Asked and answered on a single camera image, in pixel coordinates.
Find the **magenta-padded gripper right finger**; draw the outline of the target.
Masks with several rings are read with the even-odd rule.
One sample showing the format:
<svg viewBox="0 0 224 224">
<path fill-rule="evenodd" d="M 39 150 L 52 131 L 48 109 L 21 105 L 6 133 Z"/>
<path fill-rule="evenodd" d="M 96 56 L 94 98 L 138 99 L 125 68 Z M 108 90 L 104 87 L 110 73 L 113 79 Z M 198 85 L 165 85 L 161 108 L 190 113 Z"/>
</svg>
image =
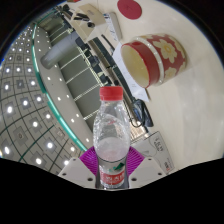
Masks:
<svg viewBox="0 0 224 224">
<path fill-rule="evenodd" d="M 166 176 L 152 157 L 144 157 L 133 147 L 126 158 L 126 173 L 130 188 L 140 188 Z"/>
</svg>

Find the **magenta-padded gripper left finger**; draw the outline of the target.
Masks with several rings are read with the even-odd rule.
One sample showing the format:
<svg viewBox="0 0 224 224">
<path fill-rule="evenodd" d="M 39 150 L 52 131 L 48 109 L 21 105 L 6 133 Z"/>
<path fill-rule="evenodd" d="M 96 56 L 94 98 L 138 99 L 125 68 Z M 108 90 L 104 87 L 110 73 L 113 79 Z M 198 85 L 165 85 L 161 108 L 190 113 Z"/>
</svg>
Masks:
<svg viewBox="0 0 224 224">
<path fill-rule="evenodd" d="M 93 147 L 84 152 L 80 157 L 72 157 L 58 174 L 84 188 L 94 188 L 98 175 L 98 159 Z"/>
</svg>

